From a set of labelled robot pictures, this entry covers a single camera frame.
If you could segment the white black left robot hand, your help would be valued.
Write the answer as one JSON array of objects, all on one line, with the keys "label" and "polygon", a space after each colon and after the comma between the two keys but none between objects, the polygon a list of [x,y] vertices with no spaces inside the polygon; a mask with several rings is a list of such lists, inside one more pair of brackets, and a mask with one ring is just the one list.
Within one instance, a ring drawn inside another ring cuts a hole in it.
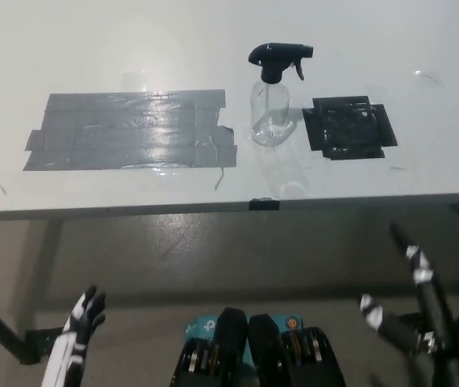
[{"label": "white black left robot hand", "polygon": [[106,319],[106,293],[90,286],[73,307],[56,338],[42,387],[79,387],[86,367],[90,340]]}]

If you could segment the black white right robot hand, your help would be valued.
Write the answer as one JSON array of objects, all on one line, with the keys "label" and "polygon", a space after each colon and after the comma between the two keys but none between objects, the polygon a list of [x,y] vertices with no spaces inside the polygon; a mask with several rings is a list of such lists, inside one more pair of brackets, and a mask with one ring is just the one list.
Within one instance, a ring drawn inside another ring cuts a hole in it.
[{"label": "black white right robot hand", "polygon": [[361,315],[380,338],[404,355],[428,355],[434,386],[459,386],[459,318],[453,318],[436,270],[420,245],[395,223],[390,234],[409,264],[419,312],[392,314],[364,293],[359,301]]}]

